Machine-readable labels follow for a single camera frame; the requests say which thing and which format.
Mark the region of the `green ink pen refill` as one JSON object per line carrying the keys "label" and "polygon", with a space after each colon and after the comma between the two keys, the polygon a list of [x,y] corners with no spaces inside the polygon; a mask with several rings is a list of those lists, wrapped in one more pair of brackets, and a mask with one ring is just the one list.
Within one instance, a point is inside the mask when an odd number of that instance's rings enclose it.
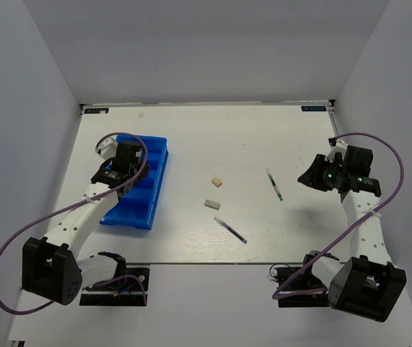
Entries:
{"label": "green ink pen refill", "polygon": [[270,183],[272,184],[272,187],[273,187],[276,195],[278,196],[278,199],[279,199],[280,201],[283,201],[283,196],[282,196],[282,194],[280,193],[280,190],[279,190],[277,184],[275,183],[275,180],[274,180],[274,178],[273,178],[272,173],[270,172],[270,169],[269,169],[269,168],[266,168],[266,169],[265,169],[265,173],[267,174],[267,177],[268,177],[268,179],[270,180]]}

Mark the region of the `grey white eraser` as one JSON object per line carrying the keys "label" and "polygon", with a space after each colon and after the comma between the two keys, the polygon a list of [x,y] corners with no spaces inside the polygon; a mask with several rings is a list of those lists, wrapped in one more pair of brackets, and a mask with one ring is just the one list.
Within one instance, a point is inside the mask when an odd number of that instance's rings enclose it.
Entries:
{"label": "grey white eraser", "polygon": [[215,202],[212,200],[205,200],[205,207],[214,209],[214,210],[219,210],[220,209],[220,203],[219,202]]}

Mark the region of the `small tan eraser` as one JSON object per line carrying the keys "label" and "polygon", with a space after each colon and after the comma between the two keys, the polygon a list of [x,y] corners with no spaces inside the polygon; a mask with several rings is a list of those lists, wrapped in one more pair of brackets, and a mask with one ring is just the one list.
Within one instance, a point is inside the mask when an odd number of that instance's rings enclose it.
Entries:
{"label": "small tan eraser", "polygon": [[216,186],[216,187],[220,187],[223,182],[218,178],[218,177],[214,177],[212,180],[212,183]]}

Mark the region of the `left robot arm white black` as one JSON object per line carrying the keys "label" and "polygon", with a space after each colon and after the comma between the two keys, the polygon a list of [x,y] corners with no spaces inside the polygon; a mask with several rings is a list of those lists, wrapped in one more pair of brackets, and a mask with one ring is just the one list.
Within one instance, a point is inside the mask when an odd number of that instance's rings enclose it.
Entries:
{"label": "left robot arm white black", "polygon": [[121,255],[100,251],[81,259],[79,253],[104,215],[148,171],[144,144],[125,141],[111,145],[78,206],[42,238],[31,237],[25,242],[23,290],[68,305],[83,288],[121,288],[128,273]]}

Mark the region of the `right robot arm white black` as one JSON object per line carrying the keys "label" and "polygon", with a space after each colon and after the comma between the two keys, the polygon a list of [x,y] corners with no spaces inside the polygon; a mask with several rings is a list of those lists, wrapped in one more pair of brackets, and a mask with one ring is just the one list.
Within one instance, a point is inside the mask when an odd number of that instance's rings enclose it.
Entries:
{"label": "right robot arm white black", "polygon": [[385,322],[405,284],[405,271],[396,268],[385,246],[380,214],[379,181],[370,177],[373,152],[331,140],[327,155],[316,155],[299,183],[322,192],[336,190],[352,229],[348,259],[312,251],[304,258],[302,282],[323,285],[332,309],[376,322]]}

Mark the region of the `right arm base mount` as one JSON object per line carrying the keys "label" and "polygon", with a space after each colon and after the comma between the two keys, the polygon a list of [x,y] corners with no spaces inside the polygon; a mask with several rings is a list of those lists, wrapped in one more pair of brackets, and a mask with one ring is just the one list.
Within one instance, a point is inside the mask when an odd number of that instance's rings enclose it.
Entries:
{"label": "right arm base mount", "polygon": [[[269,269],[270,279],[277,283],[277,286],[282,285],[290,278],[300,266],[292,266],[288,264],[273,264]],[[297,279],[291,282],[284,291],[297,292],[320,289],[318,292],[309,294],[299,294],[288,298],[279,299],[279,308],[325,308],[329,307],[327,289],[322,282],[311,274],[300,275]]]}

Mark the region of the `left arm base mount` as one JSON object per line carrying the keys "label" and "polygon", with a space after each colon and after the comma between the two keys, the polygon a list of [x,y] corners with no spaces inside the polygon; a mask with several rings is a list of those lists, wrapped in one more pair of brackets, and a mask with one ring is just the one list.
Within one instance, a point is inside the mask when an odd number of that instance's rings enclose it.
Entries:
{"label": "left arm base mount", "polygon": [[150,279],[149,266],[126,265],[124,277],[104,286],[82,290],[81,307],[145,307]]}

